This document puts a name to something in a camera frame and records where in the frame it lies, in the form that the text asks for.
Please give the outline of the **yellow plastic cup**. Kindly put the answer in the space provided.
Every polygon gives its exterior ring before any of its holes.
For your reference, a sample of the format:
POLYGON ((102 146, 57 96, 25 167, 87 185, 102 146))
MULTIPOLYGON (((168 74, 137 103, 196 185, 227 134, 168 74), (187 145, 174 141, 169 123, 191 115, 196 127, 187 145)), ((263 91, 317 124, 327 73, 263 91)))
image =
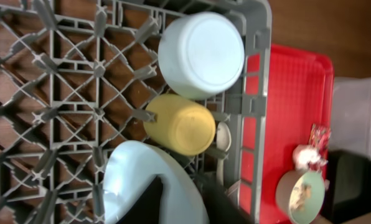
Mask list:
POLYGON ((213 142, 216 125, 204 106, 175 94, 153 98, 146 107, 154 122, 144 122, 146 134, 156 143, 185 156, 204 152, 213 142))

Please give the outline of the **green bowl with rice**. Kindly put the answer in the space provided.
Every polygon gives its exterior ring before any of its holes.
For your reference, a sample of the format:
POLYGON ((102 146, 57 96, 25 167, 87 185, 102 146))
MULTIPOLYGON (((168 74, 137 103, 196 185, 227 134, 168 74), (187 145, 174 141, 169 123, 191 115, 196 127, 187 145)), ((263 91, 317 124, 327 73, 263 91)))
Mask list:
POLYGON ((320 172, 291 170, 279 180, 276 204, 292 223, 311 223, 319 214, 326 188, 320 172))

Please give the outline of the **light blue plate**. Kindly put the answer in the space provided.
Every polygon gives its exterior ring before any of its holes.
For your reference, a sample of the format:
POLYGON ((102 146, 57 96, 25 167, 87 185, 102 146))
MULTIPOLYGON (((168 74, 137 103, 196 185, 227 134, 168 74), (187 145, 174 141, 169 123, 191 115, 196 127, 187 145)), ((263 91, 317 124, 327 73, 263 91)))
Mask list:
POLYGON ((197 187, 173 157, 156 146, 125 141, 115 148, 106 165, 105 223, 119 221, 157 175, 164 184, 159 223, 209 222, 197 187))

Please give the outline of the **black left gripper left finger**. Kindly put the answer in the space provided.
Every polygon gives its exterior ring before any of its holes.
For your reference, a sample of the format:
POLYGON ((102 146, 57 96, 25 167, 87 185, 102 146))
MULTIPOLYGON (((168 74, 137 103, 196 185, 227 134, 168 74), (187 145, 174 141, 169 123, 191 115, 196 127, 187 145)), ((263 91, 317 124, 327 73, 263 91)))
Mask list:
POLYGON ((164 184, 157 175, 116 224, 159 224, 163 191, 164 184))

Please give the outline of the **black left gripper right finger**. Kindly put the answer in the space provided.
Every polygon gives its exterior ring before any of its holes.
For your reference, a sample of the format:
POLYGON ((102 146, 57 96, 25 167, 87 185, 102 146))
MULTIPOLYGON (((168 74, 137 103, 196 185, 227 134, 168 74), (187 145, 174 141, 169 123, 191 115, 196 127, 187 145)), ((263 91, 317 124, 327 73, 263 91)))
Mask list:
POLYGON ((243 214, 226 196, 223 188, 215 182, 203 184, 202 196, 210 224, 250 224, 243 214))

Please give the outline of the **pale blue bowl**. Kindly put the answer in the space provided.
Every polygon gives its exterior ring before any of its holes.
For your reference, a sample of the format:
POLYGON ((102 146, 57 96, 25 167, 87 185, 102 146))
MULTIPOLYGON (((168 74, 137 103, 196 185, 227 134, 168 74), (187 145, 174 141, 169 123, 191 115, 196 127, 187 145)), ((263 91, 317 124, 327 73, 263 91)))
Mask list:
POLYGON ((229 89, 239 78, 244 62, 239 31, 215 12, 172 21, 159 42, 158 64, 164 80, 174 92, 193 100, 229 89))

